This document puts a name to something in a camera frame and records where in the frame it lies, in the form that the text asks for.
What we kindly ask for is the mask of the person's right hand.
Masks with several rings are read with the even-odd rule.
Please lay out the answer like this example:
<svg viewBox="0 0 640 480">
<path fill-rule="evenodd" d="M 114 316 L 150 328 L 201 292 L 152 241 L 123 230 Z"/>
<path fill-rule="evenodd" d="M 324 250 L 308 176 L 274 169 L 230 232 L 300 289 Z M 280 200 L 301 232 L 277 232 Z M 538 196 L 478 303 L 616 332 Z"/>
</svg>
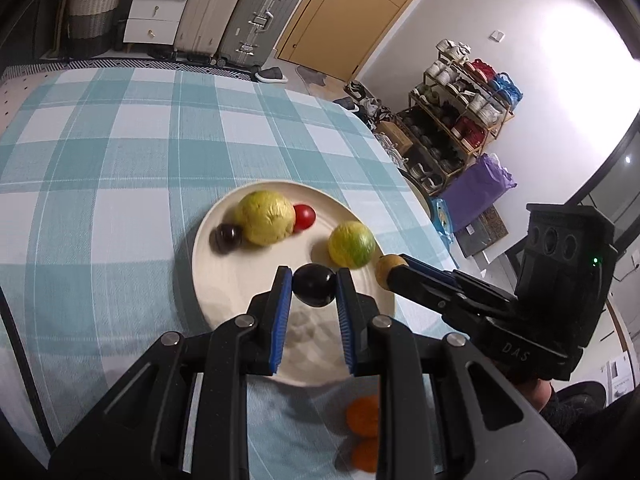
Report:
<svg viewBox="0 0 640 480">
<path fill-rule="evenodd" d="M 541 379 L 523 382 L 516 385 L 515 388 L 532 404 L 537 412 L 540 412 L 547 405 L 553 393 L 551 382 Z"/>
</svg>

